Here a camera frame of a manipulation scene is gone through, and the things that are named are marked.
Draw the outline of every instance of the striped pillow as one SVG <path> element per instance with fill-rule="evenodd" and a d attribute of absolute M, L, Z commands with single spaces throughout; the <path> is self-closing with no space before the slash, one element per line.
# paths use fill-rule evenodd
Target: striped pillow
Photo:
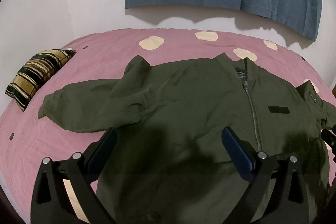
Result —
<path fill-rule="evenodd" d="M 34 55 L 16 74 L 5 93 L 25 111 L 30 100 L 74 56 L 73 50 L 49 50 Z"/>

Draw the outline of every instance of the olive green jacket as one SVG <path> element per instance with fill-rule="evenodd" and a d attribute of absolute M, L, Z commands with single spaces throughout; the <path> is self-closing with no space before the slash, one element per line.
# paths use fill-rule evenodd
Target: olive green jacket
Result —
<path fill-rule="evenodd" d="M 136 56 L 121 79 L 47 95 L 38 114 L 44 116 L 73 132 L 117 128 L 97 196 L 118 224 L 222 223 L 248 186 L 221 143 L 227 126 L 257 151 L 298 158 L 310 220 L 329 189 L 320 131 L 336 124 L 336 108 L 310 81 L 295 88 L 248 58 L 233 62 L 223 53 L 151 67 Z"/>

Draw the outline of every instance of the sleeve zipper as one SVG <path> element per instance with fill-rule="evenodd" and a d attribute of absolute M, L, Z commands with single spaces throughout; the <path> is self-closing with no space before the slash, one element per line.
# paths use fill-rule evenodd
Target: sleeve zipper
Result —
<path fill-rule="evenodd" d="M 257 124 L 257 116 L 255 113 L 255 108 L 253 105 L 253 101 L 252 101 L 252 97 L 249 91 L 249 86 L 247 81 L 244 82 L 244 89 L 246 91 L 247 97 L 249 98 L 249 103 L 250 103 L 250 107 L 251 107 L 251 111 L 252 111 L 252 117 L 253 117 L 253 126 L 254 126 L 254 135 L 255 138 L 257 140 L 257 144 L 258 144 L 258 152 L 261 151 L 262 147 L 261 147 L 261 141 L 260 141 L 260 135 L 259 135 L 259 129 L 258 129 L 258 124 Z"/>

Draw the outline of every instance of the white wall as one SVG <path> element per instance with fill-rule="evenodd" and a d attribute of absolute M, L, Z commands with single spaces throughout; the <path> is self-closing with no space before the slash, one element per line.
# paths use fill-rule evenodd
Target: white wall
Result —
<path fill-rule="evenodd" d="M 271 40 L 303 56 L 332 87 L 336 82 L 336 0 L 323 0 L 312 43 L 290 28 L 240 11 L 168 6 L 124 9 L 124 0 L 3 0 L 0 3 L 0 91 L 36 52 L 74 38 L 120 28 L 229 31 Z M 9 102 L 0 92 L 0 114 Z"/>
<path fill-rule="evenodd" d="M 66 0 L 0 2 L 0 115 L 10 102 L 4 91 L 19 68 L 37 52 L 74 38 Z"/>

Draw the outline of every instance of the polka dot bedsheet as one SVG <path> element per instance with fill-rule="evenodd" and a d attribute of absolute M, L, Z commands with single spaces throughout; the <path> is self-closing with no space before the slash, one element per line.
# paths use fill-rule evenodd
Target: polka dot bedsheet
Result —
<path fill-rule="evenodd" d="M 37 118 L 44 96 L 67 84 L 94 79 L 121 78 L 128 62 L 141 55 L 150 65 L 214 58 L 225 52 L 232 60 L 248 57 L 294 86 L 311 80 L 323 100 L 336 99 L 316 71 L 301 56 L 271 41 L 229 32 L 178 29 L 121 29 L 78 38 L 76 55 L 33 97 L 25 112 L 11 101 L 0 118 L 0 172 L 22 214 L 29 219 L 31 196 L 41 160 L 68 159 L 98 141 L 103 132 L 73 133 L 47 117 Z M 336 166 L 330 158 L 330 182 Z"/>

